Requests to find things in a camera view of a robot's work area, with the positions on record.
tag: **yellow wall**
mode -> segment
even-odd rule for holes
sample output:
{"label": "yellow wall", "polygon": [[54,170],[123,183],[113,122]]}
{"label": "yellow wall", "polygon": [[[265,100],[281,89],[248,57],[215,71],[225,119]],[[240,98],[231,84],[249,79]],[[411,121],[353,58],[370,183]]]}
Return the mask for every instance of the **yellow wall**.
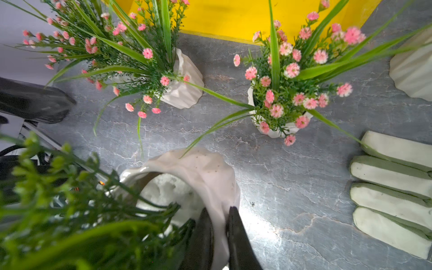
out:
{"label": "yellow wall", "polygon": [[[350,26],[361,27],[381,0],[351,0],[333,19],[345,30]],[[252,43],[252,36],[261,30],[269,35],[270,14],[267,0],[190,0],[183,20],[183,33]],[[324,18],[338,0],[330,0],[330,8],[320,13]],[[282,23],[289,41],[297,36],[306,15],[318,11],[319,0],[273,0],[273,17]],[[137,12],[132,3],[130,12]]]}

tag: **white ceramic vase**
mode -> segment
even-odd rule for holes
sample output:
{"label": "white ceramic vase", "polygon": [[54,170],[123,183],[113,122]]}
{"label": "white ceramic vase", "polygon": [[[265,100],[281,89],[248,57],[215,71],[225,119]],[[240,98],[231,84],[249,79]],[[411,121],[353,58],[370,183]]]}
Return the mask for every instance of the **white ceramic vase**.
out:
{"label": "white ceramic vase", "polygon": [[[255,104],[254,104],[254,96],[253,96],[253,93],[254,93],[254,89],[253,89],[252,87],[250,87],[250,88],[248,89],[248,104],[249,104],[249,105],[252,105],[252,106],[255,106]],[[250,111],[249,114],[255,114],[255,111]],[[311,119],[311,118],[313,117],[313,116],[312,116],[310,113],[308,113],[308,112],[306,112],[304,115],[307,116],[309,119]],[[259,116],[259,115],[251,116],[251,118],[252,118],[252,122],[253,122],[254,125],[257,127],[258,131],[259,131],[261,134],[264,134],[264,133],[261,131],[261,129],[260,129],[260,125],[257,124],[257,122],[264,121],[264,118],[262,118],[262,116]],[[285,127],[286,127],[287,129],[289,129],[288,134],[295,134],[295,133],[297,133],[297,131],[300,130],[298,127],[295,126],[295,123],[287,123],[287,124],[285,125]],[[266,135],[269,136],[269,137],[272,138],[272,139],[274,139],[274,138],[285,138],[285,137],[286,137],[286,135],[285,135],[284,133],[282,133],[282,132],[280,131],[280,129],[277,129],[277,130],[272,130],[272,129],[270,129],[269,133],[266,134]]]}
{"label": "white ceramic vase", "polygon": [[[432,42],[432,28],[413,36],[403,47],[415,47]],[[432,101],[432,44],[397,54],[390,60],[390,77],[396,88],[412,98]]]}
{"label": "white ceramic vase", "polygon": [[[195,64],[187,55],[184,55],[180,49],[176,49],[175,52],[177,57],[174,64],[174,74],[179,76],[189,75],[189,82],[203,87],[203,75]],[[176,108],[184,109],[195,105],[202,95],[203,91],[201,89],[184,82],[171,81],[161,101]]]}
{"label": "white ceramic vase", "polygon": [[[161,192],[157,187],[149,184],[160,173],[173,175],[186,183],[200,197],[200,200],[193,199],[192,201],[196,202],[197,205],[201,205],[200,201],[203,203],[200,209],[197,209],[196,218],[199,217],[204,206],[207,208],[214,230],[214,255],[211,269],[221,270],[229,259],[226,220],[229,208],[231,206],[238,208],[240,205],[240,188],[235,181],[234,169],[224,162],[222,155],[204,148],[193,148],[180,158],[184,152],[184,149],[173,150],[149,159],[142,167],[130,168],[122,172],[120,181],[136,190],[142,190],[141,196],[143,197],[146,194],[152,194],[153,199],[158,194],[166,195],[166,192]],[[178,184],[177,180],[168,181],[170,185],[178,186],[181,189],[180,192],[186,193],[185,196],[192,196],[184,184]],[[120,188],[114,189],[113,192],[116,196],[120,194],[126,196]],[[177,222],[176,225],[181,225],[178,222],[185,222],[189,217],[185,217],[187,213],[184,211],[178,212],[179,215],[174,216],[172,222]]]}

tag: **gray marble countertop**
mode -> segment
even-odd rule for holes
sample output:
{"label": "gray marble countertop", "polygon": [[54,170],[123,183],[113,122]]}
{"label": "gray marble countertop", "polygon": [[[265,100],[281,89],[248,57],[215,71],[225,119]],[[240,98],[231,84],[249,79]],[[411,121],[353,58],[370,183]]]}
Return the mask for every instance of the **gray marble countertop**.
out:
{"label": "gray marble countertop", "polygon": [[[383,0],[367,23],[366,34],[389,19],[404,0]],[[370,47],[401,36],[432,20],[430,0],[417,0]],[[179,48],[204,76],[206,87],[246,102],[249,81],[245,68],[235,68],[235,53],[253,45],[181,35]],[[76,74],[77,67],[69,74]],[[389,58],[378,60],[334,79],[351,82],[348,98],[335,97],[321,113],[343,129],[361,136],[367,130],[432,143],[432,103],[410,98],[388,76]],[[119,172],[142,165],[137,138],[137,115],[124,108],[132,97],[113,102],[98,127],[99,110],[114,97],[84,79],[56,85],[78,102],[63,122],[40,124],[60,143],[70,142],[79,156],[96,151],[103,168]],[[161,104],[162,113],[142,121],[144,159],[187,147],[222,117],[238,110],[208,94],[190,109]],[[258,260],[266,270],[422,270],[432,264],[360,232],[353,225],[354,203],[349,199],[353,156],[362,154],[355,141],[313,119],[297,133],[294,145],[261,135],[249,118],[205,137],[200,146],[224,155],[234,167],[241,188],[240,213]]]}

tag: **grass blade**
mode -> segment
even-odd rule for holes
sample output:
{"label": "grass blade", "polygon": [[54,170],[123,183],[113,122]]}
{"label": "grass blade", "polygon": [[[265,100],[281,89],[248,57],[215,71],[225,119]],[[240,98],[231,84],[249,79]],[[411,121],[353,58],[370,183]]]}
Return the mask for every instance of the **grass blade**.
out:
{"label": "grass blade", "polygon": [[51,78],[51,80],[49,80],[49,82],[45,85],[45,87],[47,87],[48,84],[50,84],[51,82],[57,80],[58,78],[60,78],[60,76],[62,76],[63,74],[65,74],[71,67],[75,66],[76,64],[80,63],[81,61],[75,60],[73,62],[71,62],[70,64],[68,64],[67,66],[65,66],[62,70],[60,70],[59,72],[57,72],[54,77]]}
{"label": "grass blade", "polygon": [[192,86],[195,86],[195,87],[197,87],[198,89],[201,89],[201,90],[203,90],[204,92],[206,92],[206,93],[208,93],[208,94],[210,94],[210,95],[212,95],[212,96],[214,96],[214,97],[217,97],[217,98],[219,98],[219,99],[221,99],[221,100],[223,100],[223,101],[225,101],[225,102],[231,103],[231,104],[233,104],[233,105],[237,105],[237,106],[240,106],[240,107],[245,107],[245,108],[249,109],[250,111],[252,111],[252,110],[255,109],[255,107],[252,106],[252,105],[249,105],[249,104],[246,104],[246,103],[241,103],[241,102],[238,102],[238,101],[236,101],[236,100],[234,100],[234,99],[231,99],[231,98],[227,98],[227,97],[225,97],[224,95],[221,95],[221,94],[219,94],[219,93],[216,93],[215,91],[212,91],[212,90],[210,90],[210,89],[208,89],[208,88],[201,87],[201,86],[199,86],[199,85],[196,85],[196,84],[193,84],[193,83],[190,83],[190,82],[185,82],[185,83],[187,83],[187,84],[189,84],[189,85],[192,85]]}
{"label": "grass blade", "polygon": [[162,29],[165,41],[166,52],[168,59],[172,57],[171,49],[171,20],[169,18],[168,0],[161,0],[161,15],[162,15]]}
{"label": "grass blade", "polygon": [[75,1],[70,1],[70,3],[72,3],[75,6],[78,13],[81,15],[81,17],[84,19],[86,24],[93,30],[95,34],[99,36],[105,36],[102,30],[99,29],[99,27],[92,21],[92,19],[90,19],[87,16],[84,10]]}
{"label": "grass blade", "polygon": [[276,28],[273,24],[273,8],[271,0],[269,0],[270,8],[270,54],[271,54],[271,76],[272,87],[274,90],[279,89],[280,81],[280,59],[279,59],[279,46],[277,44]]}
{"label": "grass blade", "polygon": [[132,72],[132,73],[147,74],[146,71],[139,70],[139,69],[136,69],[136,68],[133,68],[133,67],[108,66],[108,67],[104,67],[104,68],[101,68],[101,69],[98,69],[98,70],[90,71],[88,73],[84,73],[84,74],[80,74],[80,75],[64,78],[64,79],[61,79],[61,80],[58,80],[58,81],[62,82],[62,81],[70,80],[70,79],[86,78],[86,77],[90,77],[90,76],[94,76],[94,75],[104,74],[104,73],[108,73],[108,72],[115,72],[115,71],[123,71],[123,72]]}
{"label": "grass blade", "polygon": [[391,17],[385,24],[383,24],[380,28],[378,28],[372,35],[367,37],[365,40],[363,40],[362,43],[355,46],[352,50],[350,50],[346,55],[343,55],[341,58],[339,58],[336,62],[342,62],[344,60],[348,60],[351,57],[353,57],[356,53],[358,53],[371,39],[373,39],[375,36],[377,36],[379,33],[381,33],[382,30],[386,29],[387,26],[396,19],[397,16],[399,16],[402,11],[404,11],[409,5],[411,5],[414,2],[414,0],[409,0],[407,3],[396,13]]}
{"label": "grass blade", "polygon": [[12,4],[11,2],[9,2],[9,1],[7,1],[7,0],[0,0],[0,1],[3,1],[3,2],[5,2],[6,4],[9,4],[9,5],[11,5],[11,6],[14,6],[14,7],[16,7],[17,9],[22,10],[22,11],[24,11],[25,13],[28,13],[28,14],[30,14],[30,15],[32,15],[32,16],[34,16],[34,17],[36,17],[36,18],[38,18],[38,19],[40,19],[40,20],[46,22],[46,20],[45,20],[44,18],[41,18],[41,17],[39,17],[38,15],[36,15],[36,14],[34,14],[34,13],[28,11],[28,10],[23,9],[22,7],[19,7],[19,6],[15,5],[15,4]]}
{"label": "grass blade", "polygon": [[314,33],[309,38],[309,40],[306,43],[306,49],[304,52],[302,52],[303,55],[309,55],[315,45],[318,43],[321,33],[324,31],[324,28],[327,26],[327,24],[330,23],[330,21],[343,9],[343,7],[349,2],[349,0],[340,0],[339,3],[337,3],[332,11],[325,17],[324,20],[318,25],[318,27],[314,30]]}

